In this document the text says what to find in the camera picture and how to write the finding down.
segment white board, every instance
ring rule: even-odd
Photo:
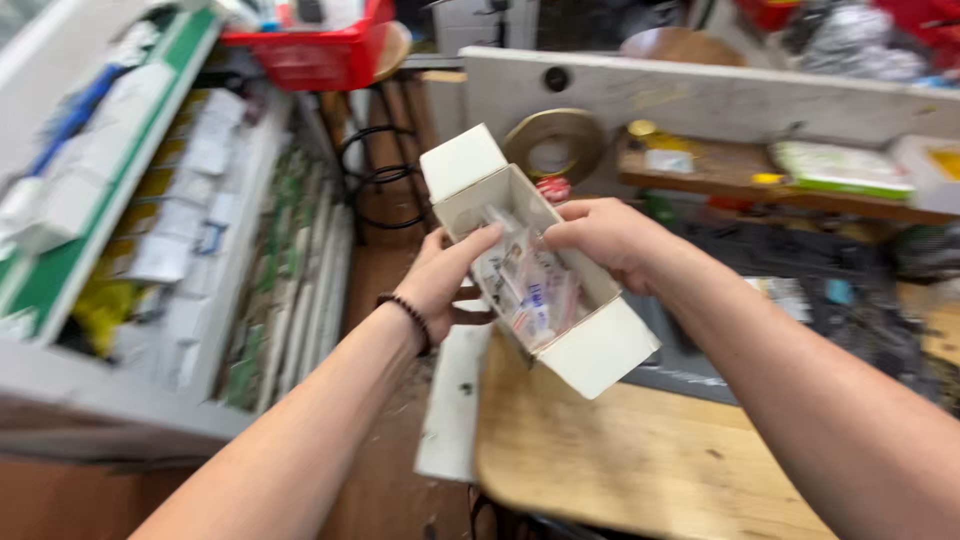
[[[804,123],[804,135],[875,146],[908,133],[960,138],[956,90],[489,47],[467,47],[460,54],[468,75],[468,125],[487,124],[498,142],[526,116],[561,107],[593,112],[608,142],[617,129],[641,118],[677,135],[738,142],[768,141],[795,122]],[[571,79],[557,93],[542,83],[553,66],[562,66]],[[624,187],[614,178],[608,153],[591,182],[579,188]]]

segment cardboard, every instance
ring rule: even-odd
[[[933,160],[929,151],[960,153],[960,141],[931,136],[904,135],[890,149],[890,157],[906,169],[917,190],[912,204],[923,210],[960,214],[960,182]]]
[[[507,164],[483,124],[420,157],[420,168],[434,213],[454,241],[478,225],[474,211],[493,204],[512,212],[538,231],[563,221],[515,164]],[[494,302],[503,331],[533,362],[541,362],[587,399],[599,396],[647,359],[660,342],[620,297],[617,282],[577,250],[560,258],[579,274],[584,294],[596,309],[552,341],[527,350]],[[486,286],[478,283],[490,298]]]

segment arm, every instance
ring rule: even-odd
[[[960,423],[619,201],[560,210],[567,222],[547,230],[547,244],[578,247],[634,292],[656,294],[840,537],[955,536]]]
[[[489,322],[450,306],[469,264],[502,227],[447,250],[443,232],[423,242],[396,289],[426,319],[432,343],[452,324]],[[422,347],[396,304],[378,307],[303,384],[214,455],[133,534],[135,540],[313,538],[336,499],[353,453]]]

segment red object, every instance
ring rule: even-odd
[[[897,28],[933,49],[937,67],[960,67],[960,26],[921,28],[925,22],[960,18],[960,0],[875,0],[893,15]]]
[[[710,197],[707,199],[707,205],[716,209],[736,210],[745,212],[753,207],[753,201],[744,201],[742,199],[733,199],[732,197]]]
[[[801,0],[735,0],[740,11],[754,26],[767,32],[776,32],[786,25]]]
[[[373,82],[394,19],[393,0],[367,0],[363,17],[335,32],[226,32],[228,46],[249,46],[275,85],[288,91],[355,90]]]
[[[544,199],[558,205],[570,198],[570,182],[560,175],[545,176],[537,182],[537,191]]]

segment green shelf edge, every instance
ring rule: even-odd
[[[213,12],[204,9],[195,12],[190,17],[190,20],[180,29],[180,34],[163,56],[163,61],[174,69],[177,77],[164,90],[163,99],[157,104],[150,120],[145,123],[137,135],[136,145],[128,153],[124,165],[113,178],[109,192],[101,198],[100,204],[97,206],[94,217],[90,220],[90,225],[87,227],[87,230],[80,238],[67,242],[59,246],[59,248],[55,248],[38,256],[27,279],[13,297],[5,314],[17,313],[28,308],[36,309],[36,324],[34,325],[32,337],[36,337],[40,329],[43,328],[44,323],[46,323],[51,308],[62,292],[63,287],[66,285],[67,278],[73,273],[77,261],[84,252],[86,242],[89,241],[90,235],[97,230],[100,221],[103,219],[104,212],[116,195],[117,188],[120,185],[119,181],[127,174],[127,170],[130,168],[137,152],[139,152],[144,138],[146,138],[147,133],[153,128],[156,118],[163,109],[163,104],[170,98],[171,92],[173,92],[173,89],[183,76],[184,68],[190,62],[193,52],[196,50],[197,45],[213,21]],[[131,182],[139,182],[139,179],[131,180]],[[4,261],[3,266],[0,266],[0,272],[3,273],[3,277],[6,277],[7,271],[12,267],[16,258],[17,254],[13,254]]]

